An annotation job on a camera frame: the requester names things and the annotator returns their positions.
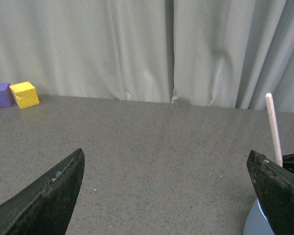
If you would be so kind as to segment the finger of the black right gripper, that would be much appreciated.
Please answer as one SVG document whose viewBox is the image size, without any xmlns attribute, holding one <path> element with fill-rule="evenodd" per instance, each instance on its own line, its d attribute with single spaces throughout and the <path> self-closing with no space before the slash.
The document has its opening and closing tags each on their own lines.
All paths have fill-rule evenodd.
<svg viewBox="0 0 294 235">
<path fill-rule="evenodd" d="M 254 150 L 246 165 L 274 234 L 294 235 L 294 174 Z"/>
</svg>

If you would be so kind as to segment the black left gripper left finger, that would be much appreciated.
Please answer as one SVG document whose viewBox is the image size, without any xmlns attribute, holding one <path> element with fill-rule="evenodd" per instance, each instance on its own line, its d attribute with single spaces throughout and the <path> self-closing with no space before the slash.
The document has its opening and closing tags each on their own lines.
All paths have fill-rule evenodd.
<svg viewBox="0 0 294 235">
<path fill-rule="evenodd" d="M 64 235 L 84 175 L 77 149 L 0 205 L 0 235 Z"/>
</svg>

